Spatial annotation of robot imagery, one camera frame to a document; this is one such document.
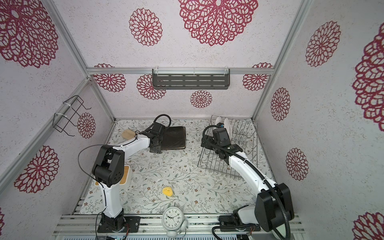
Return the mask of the white round plate front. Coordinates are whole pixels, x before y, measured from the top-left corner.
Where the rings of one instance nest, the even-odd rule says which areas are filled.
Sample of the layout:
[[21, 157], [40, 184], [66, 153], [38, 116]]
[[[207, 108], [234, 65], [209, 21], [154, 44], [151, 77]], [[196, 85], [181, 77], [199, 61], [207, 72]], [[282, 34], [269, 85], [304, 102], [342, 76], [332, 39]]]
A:
[[215, 125], [218, 126], [219, 128], [222, 127], [224, 125], [224, 120], [222, 117], [217, 117], [216, 120], [215, 120]]

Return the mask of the white round plate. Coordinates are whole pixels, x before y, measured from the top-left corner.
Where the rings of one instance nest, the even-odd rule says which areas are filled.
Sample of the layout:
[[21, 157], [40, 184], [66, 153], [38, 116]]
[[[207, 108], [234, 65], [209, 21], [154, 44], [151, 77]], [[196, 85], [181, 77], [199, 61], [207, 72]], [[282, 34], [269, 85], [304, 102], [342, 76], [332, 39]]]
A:
[[227, 130], [229, 139], [231, 140], [233, 136], [233, 131], [232, 131], [231, 121], [228, 118], [225, 118], [224, 120], [224, 128]]
[[217, 117], [216, 120], [215, 120], [215, 125], [218, 126], [219, 128], [222, 127], [224, 125], [224, 120], [222, 117]]

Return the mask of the white round plate back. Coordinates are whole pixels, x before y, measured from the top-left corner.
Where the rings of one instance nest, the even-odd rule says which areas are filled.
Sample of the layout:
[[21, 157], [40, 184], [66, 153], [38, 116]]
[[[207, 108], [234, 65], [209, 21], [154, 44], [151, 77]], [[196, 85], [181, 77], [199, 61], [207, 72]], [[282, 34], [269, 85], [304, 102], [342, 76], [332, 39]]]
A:
[[233, 136], [233, 131], [232, 131], [231, 121], [228, 118], [225, 118], [224, 120], [224, 128], [227, 130], [229, 139], [231, 140]]

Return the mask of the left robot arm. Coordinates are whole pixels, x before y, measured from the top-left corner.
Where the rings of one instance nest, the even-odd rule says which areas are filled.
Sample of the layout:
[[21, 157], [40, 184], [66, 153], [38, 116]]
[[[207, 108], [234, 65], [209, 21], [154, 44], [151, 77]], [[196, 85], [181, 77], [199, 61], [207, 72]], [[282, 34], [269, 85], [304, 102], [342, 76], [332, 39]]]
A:
[[106, 222], [119, 221], [124, 217], [119, 185], [124, 175], [125, 159], [146, 148], [151, 153], [160, 154], [164, 132], [168, 128], [154, 122], [145, 131], [135, 134], [122, 144], [101, 146], [92, 174], [103, 190], [106, 209], [102, 218]]

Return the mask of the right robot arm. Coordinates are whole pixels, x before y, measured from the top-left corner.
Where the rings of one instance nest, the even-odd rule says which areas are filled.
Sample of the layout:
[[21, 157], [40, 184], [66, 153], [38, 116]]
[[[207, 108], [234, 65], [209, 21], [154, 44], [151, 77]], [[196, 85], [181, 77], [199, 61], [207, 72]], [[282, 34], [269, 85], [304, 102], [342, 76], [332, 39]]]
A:
[[263, 174], [248, 158], [244, 150], [232, 144], [227, 130], [210, 125], [203, 130], [202, 144], [212, 150], [219, 159], [234, 169], [256, 194], [252, 206], [234, 210], [232, 228], [260, 227], [265, 232], [273, 231], [279, 239], [289, 240], [289, 221], [295, 217], [291, 192], [284, 183], [277, 184]]

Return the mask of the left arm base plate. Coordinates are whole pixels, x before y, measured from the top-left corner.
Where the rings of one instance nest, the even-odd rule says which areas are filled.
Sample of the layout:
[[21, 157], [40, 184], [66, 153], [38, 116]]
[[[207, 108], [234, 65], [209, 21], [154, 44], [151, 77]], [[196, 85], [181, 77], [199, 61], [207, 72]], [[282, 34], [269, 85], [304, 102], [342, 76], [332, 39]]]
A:
[[102, 213], [97, 233], [137, 233], [140, 221], [140, 216], [126, 216], [123, 210], [115, 218]]

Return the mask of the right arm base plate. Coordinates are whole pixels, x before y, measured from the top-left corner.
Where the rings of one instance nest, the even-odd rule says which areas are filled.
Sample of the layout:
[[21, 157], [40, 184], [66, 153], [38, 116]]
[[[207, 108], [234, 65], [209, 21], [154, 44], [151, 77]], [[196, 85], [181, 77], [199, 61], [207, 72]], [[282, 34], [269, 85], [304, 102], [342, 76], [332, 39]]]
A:
[[234, 215], [220, 215], [220, 231], [222, 232], [259, 232], [261, 230], [258, 224], [244, 224]]

